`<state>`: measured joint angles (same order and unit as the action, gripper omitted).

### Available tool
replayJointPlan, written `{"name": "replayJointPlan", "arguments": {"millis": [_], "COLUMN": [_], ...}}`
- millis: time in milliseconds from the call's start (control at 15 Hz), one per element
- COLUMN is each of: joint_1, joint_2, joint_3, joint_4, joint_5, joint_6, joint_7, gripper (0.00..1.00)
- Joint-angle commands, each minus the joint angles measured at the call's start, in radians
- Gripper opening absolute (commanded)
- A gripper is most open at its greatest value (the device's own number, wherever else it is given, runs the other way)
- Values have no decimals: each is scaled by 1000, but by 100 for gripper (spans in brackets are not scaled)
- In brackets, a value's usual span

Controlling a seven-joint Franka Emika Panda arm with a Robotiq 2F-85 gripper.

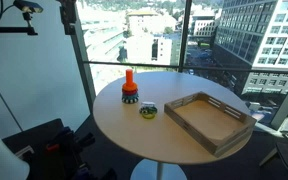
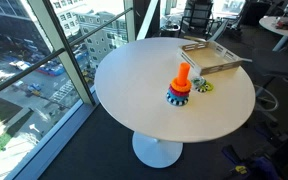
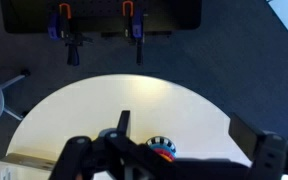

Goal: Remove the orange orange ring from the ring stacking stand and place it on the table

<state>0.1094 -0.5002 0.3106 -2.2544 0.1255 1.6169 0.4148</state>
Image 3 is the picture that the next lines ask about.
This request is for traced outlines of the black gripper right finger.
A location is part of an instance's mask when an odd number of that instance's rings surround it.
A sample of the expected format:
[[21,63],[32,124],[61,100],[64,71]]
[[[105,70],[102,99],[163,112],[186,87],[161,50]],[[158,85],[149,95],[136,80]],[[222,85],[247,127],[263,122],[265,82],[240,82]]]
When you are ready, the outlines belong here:
[[265,136],[264,132],[251,123],[244,121],[237,114],[233,113],[230,115],[228,133],[245,156],[250,161],[253,161],[258,144]]

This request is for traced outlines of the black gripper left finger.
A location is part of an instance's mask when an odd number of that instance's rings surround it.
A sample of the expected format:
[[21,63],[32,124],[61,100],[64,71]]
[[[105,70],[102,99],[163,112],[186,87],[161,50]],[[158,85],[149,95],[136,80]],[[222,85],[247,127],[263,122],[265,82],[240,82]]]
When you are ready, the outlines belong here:
[[130,111],[123,110],[121,112],[121,115],[118,121],[117,131],[121,133],[122,135],[129,137],[130,136],[129,123],[130,123]]

